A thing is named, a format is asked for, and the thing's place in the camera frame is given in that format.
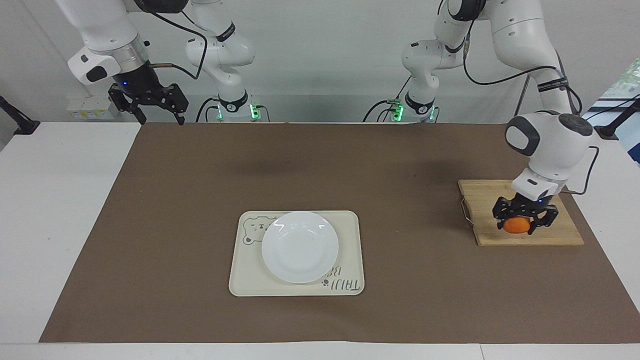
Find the orange fruit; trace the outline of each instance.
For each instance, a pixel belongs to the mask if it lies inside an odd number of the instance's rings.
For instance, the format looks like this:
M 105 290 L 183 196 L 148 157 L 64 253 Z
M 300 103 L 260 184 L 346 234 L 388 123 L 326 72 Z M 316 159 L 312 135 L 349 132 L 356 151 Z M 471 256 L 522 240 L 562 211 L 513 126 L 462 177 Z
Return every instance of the orange fruit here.
M 531 221 L 525 217 L 507 219 L 502 227 L 509 234 L 524 234 L 531 228 Z

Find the white table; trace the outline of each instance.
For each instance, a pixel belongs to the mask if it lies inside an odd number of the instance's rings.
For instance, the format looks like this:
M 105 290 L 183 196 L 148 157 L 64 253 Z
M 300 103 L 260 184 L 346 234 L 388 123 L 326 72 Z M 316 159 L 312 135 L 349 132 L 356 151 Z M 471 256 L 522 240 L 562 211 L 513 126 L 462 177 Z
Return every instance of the white table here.
M 0 152 L 0 359 L 640 359 L 640 344 L 37 344 L 139 129 L 44 123 Z M 576 201 L 638 307 L 640 170 L 618 142 L 595 143 Z

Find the plate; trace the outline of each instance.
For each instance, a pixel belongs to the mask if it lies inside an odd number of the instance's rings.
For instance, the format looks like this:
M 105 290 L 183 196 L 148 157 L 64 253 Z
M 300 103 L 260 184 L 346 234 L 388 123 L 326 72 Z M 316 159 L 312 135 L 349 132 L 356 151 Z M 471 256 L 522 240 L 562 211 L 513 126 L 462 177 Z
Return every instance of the plate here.
M 293 284 L 320 279 L 338 258 L 338 235 L 318 214 L 296 211 L 274 221 L 262 239 L 262 258 L 273 275 Z

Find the brown table cover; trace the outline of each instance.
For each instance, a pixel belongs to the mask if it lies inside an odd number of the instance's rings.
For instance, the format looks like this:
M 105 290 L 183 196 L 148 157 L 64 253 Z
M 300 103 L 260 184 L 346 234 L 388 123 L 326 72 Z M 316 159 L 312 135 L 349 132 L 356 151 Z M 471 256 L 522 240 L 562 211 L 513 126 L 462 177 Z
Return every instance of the brown table cover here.
M 476 245 L 457 181 L 522 171 L 527 159 L 503 133 L 145 125 L 40 341 L 640 342 L 639 313 L 571 197 L 585 246 Z M 231 295 L 237 222 L 248 210 L 354 211 L 364 292 Z

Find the white wall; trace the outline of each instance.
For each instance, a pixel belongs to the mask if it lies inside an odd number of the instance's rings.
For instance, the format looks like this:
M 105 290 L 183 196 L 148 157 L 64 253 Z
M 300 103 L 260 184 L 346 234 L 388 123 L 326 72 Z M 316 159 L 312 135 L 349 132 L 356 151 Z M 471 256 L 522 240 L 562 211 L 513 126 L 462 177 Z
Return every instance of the white wall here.
M 279 121 L 359 121 L 377 99 L 393 97 L 408 76 L 400 54 L 405 44 L 433 38 L 438 0 L 228 0 L 239 31 L 253 40 L 257 59 L 241 69 L 246 85 Z M 640 54 L 637 0 L 542 0 L 550 37 L 561 53 L 572 86 L 586 106 L 613 84 Z M 184 56 L 191 38 L 144 13 L 130 15 L 152 42 L 153 61 L 192 69 Z M 179 15 L 170 16 L 187 24 Z M 493 53 L 488 23 L 477 23 L 469 55 L 478 79 L 514 73 Z M 51 0 L 4 0 L 0 10 L 0 94 L 40 120 L 69 120 L 67 97 L 84 97 L 65 59 L 83 46 L 77 31 Z M 179 83 L 191 100 L 189 119 L 211 80 L 194 82 L 173 69 L 159 70 L 163 83 Z M 475 86 L 462 69 L 439 73 L 441 121 L 505 122 L 524 79 Z M 88 88 L 104 95 L 109 83 Z M 523 111 L 538 110 L 532 86 Z M 151 121 L 172 121 L 147 111 Z

